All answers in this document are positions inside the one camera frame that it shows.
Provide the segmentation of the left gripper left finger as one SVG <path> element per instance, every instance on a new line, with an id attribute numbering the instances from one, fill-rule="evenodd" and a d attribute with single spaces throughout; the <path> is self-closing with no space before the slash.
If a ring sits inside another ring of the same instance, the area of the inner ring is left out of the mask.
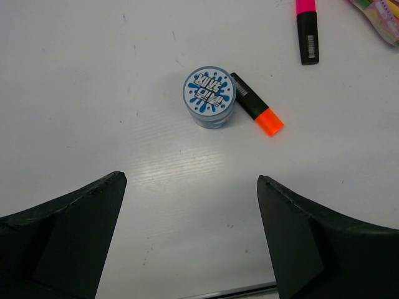
<path id="1" fill-rule="evenodd" d="M 95 298 L 127 178 L 112 172 L 1 218 L 1 298 Z"/>

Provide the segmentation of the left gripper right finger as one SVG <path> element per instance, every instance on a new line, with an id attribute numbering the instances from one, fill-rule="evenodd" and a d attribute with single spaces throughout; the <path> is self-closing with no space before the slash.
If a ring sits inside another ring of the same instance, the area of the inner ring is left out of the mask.
<path id="1" fill-rule="evenodd" d="M 268 176 L 257 198 L 281 298 L 397 298 L 398 231 L 307 199 Z"/>

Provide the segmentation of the blue slime jar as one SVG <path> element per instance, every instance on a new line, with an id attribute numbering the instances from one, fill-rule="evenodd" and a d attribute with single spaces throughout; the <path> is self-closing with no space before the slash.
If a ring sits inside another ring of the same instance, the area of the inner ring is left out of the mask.
<path id="1" fill-rule="evenodd" d="M 183 84 L 184 103 L 197 125 L 207 129 L 223 127 L 236 103 L 236 82 L 225 70 L 204 66 L 194 70 Z"/>

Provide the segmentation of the orange highlighter marker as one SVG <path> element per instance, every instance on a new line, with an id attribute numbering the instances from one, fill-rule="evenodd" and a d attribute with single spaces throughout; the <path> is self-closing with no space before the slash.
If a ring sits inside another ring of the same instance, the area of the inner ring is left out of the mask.
<path id="1" fill-rule="evenodd" d="M 274 136 L 284 123 L 237 73 L 233 72 L 231 76 L 236 83 L 238 103 L 268 136 Z"/>

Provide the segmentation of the pink highlighter marker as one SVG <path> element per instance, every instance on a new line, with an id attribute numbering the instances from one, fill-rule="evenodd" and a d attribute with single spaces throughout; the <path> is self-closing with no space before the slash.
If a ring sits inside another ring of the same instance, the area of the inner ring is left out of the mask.
<path id="1" fill-rule="evenodd" d="M 296 21 L 301 64 L 318 64 L 319 35 L 315 0 L 296 0 Z"/>

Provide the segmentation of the pink-capped tube of pens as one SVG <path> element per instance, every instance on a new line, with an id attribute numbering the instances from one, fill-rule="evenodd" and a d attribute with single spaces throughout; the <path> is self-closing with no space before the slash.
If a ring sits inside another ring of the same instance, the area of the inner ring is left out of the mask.
<path id="1" fill-rule="evenodd" d="M 394 47 L 398 47 L 398 1 L 393 0 L 350 0 L 382 37 Z"/>

